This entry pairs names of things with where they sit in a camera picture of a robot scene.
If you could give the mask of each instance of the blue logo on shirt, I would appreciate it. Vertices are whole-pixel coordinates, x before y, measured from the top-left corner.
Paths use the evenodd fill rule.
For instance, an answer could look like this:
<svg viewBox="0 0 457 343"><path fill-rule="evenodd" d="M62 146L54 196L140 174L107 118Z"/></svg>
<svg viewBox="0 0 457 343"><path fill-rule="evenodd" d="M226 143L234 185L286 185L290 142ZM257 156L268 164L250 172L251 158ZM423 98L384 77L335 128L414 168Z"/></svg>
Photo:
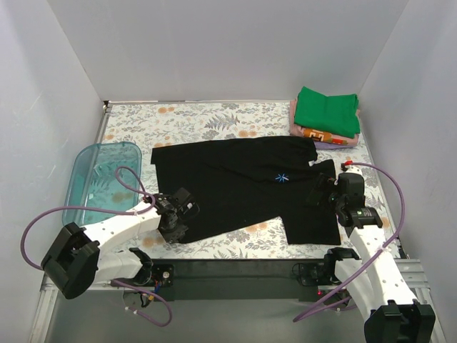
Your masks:
<svg viewBox="0 0 457 343"><path fill-rule="evenodd" d="M275 178L277 182L286 182L288 181L288 176L285 174L278 174L278 176Z"/></svg>

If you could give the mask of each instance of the green shirt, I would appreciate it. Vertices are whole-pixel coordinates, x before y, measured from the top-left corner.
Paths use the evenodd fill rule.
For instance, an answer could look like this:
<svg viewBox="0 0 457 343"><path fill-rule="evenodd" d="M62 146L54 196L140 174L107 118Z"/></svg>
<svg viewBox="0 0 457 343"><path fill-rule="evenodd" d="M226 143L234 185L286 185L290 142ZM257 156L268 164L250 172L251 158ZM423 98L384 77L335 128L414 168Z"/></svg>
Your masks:
<svg viewBox="0 0 457 343"><path fill-rule="evenodd" d="M356 94L325 96L303 87L298 95L295 124L354 138L360 134Z"/></svg>

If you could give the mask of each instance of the plastic bin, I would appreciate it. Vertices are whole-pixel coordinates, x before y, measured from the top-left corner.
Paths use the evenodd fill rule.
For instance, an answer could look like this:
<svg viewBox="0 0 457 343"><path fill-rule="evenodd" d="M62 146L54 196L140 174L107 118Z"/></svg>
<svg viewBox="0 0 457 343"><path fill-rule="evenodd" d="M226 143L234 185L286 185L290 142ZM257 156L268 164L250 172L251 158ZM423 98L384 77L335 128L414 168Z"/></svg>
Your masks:
<svg viewBox="0 0 457 343"><path fill-rule="evenodd" d="M138 194L124 188L114 175L118 166L129 166L141 176L141 150L137 145L119 143L94 144L81 151L73 166L65 205L80 205L126 211L138 204ZM138 182L128 170L121 170L122 181L133 188ZM93 224L113 217L114 214L84 210L66 210L62 214L64 225L75 222L79 226Z"/></svg>

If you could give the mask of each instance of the floral tablecloth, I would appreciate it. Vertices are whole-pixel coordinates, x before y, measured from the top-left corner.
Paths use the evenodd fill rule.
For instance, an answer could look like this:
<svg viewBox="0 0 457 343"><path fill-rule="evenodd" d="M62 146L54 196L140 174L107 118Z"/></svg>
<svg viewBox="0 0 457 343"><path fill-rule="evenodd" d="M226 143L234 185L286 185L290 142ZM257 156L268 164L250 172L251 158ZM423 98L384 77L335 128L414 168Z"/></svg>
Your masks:
<svg viewBox="0 0 457 343"><path fill-rule="evenodd" d="M141 179L148 191L159 191L151 150L158 146L211 139L288 135L288 102L277 103L183 103L114 105L103 143L132 141L143 154ZM318 151L318 159L341 162L352 159L370 163L363 135L351 149ZM386 236L392 235L388 207L375 172L362 168L366 180L366 203L380 214ZM342 247L352 247L343 227ZM281 218L258 223L227 234L190 244L167 244L158 231L130 239L116 248L140 247L150 257L163 259L295 259L322 258L332 246L288 245ZM396 246L392 252L398 256Z"/></svg>

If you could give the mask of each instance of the gray wall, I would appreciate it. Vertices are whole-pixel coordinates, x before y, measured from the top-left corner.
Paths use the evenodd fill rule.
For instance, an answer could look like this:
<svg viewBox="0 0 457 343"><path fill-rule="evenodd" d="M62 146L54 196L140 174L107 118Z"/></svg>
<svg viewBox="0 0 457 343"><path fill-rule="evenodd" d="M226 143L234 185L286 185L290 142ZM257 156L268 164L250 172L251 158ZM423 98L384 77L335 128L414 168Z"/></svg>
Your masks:
<svg viewBox="0 0 457 343"><path fill-rule="evenodd" d="M0 336L27 342L42 272L19 253L24 227L64 203L79 150L94 141L102 103L46 0L0 0ZM34 228L40 262L60 216Z"/></svg>
<svg viewBox="0 0 457 343"><path fill-rule="evenodd" d="M405 192L401 241L422 261L448 342L457 342L456 37L456 1L410 0L360 96L373 158Z"/></svg>
<svg viewBox="0 0 457 343"><path fill-rule="evenodd" d="M359 92L408 0L48 0L102 99Z"/></svg>

